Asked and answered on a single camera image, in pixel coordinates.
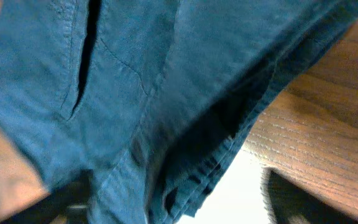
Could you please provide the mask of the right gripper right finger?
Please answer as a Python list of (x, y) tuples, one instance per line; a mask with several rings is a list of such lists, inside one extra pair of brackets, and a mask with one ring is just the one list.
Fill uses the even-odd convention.
[(261, 190), (270, 223), (358, 224), (358, 218), (338, 210), (295, 185), (275, 169), (265, 169)]

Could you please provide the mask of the navy blue shorts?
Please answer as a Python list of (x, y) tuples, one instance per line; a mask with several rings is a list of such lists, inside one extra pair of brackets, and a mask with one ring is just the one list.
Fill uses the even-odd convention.
[(192, 215), (358, 1), (4, 1), (0, 128), (90, 223)]

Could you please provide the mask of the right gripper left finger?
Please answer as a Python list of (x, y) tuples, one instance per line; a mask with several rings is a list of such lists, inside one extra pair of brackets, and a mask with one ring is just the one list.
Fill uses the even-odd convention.
[(58, 216), (66, 223), (88, 223), (88, 200), (91, 194), (90, 171), (83, 171), (69, 184), (54, 190), (50, 195), (0, 221), (0, 224), (52, 223)]

